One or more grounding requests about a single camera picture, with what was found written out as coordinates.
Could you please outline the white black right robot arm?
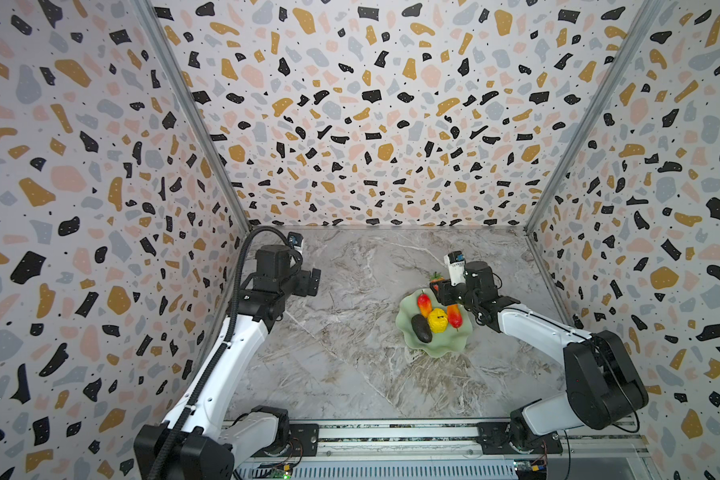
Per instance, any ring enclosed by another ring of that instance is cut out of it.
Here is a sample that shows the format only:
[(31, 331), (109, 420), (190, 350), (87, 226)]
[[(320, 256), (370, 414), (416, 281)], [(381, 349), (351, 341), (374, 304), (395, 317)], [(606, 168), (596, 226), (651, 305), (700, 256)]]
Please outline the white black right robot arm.
[(500, 293), (492, 268), (467, 262), (460, 251), (445, 256), (449, 277), (430, 282), (438, 302), (463, 306), (480, 326), (514, 337), (563, 368), (565, 391), (510, 413), (505, 437), (529, 451), (542, 437), (586, 426), (603, 430), (647, 406), (649, 396), (620, 337), (591, 333), (532, 311)]

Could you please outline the red yellow fake mango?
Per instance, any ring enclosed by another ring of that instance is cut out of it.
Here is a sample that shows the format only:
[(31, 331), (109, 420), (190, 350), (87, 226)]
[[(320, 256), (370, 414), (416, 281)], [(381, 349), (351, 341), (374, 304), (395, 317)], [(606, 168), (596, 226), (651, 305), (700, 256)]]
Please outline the red yellow fake mango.
[(449, 305), (446, 309), (446, 314), (449, 325), (459, 330), (463, 325), (463, 316), (459, 306), (457, 304)]

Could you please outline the fake red strawberry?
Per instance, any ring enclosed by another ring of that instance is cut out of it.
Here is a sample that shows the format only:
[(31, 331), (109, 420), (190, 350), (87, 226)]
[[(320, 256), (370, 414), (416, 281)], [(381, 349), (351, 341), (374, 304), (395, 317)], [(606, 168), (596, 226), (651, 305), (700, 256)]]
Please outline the fake red strawberry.
[(434, 272), (430, 275), (429, 283), (438, 283), (445, 280), (445, 276), (440, 272)]

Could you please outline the dark fake avocado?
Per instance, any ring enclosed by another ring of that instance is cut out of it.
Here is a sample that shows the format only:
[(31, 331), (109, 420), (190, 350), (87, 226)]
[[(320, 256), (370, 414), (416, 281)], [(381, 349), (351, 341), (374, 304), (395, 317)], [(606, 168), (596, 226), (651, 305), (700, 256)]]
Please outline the dark fake avocado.
[(411, 327), (419, 342), (423, 344), (432, 342), (433, 332), (426, 317), (421, 314), (414, 315), (411, 318)]

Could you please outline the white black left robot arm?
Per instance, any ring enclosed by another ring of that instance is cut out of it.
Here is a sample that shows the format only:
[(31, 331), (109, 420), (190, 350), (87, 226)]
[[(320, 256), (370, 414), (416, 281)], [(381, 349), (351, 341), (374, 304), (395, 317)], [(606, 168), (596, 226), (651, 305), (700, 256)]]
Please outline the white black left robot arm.
[(303, 269), (303, 237), (289, 233), (260, 247), (256, 269), (233, 290), (229, 313), (198, 375), (158, 425), (134, 441), (145, 479), (236, 479), (239, 465), (261, 458), (289, 473), (317, 450), (319, 427), (292, 424), (287, 410), (257, 406), (231, 424), (225, 416), (240, 380), (292, 296), (314, 296), (321, 273)]

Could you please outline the yellow fake lemon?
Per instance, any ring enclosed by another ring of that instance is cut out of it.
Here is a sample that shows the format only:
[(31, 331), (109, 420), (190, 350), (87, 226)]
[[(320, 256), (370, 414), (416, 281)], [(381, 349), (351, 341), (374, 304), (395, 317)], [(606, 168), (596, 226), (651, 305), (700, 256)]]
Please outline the yellow fake lemon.
[(448, 315), (441, 308), (433, 309), (427, 316), (427, 322), (432, 334), (444, 333), (449, 326)]

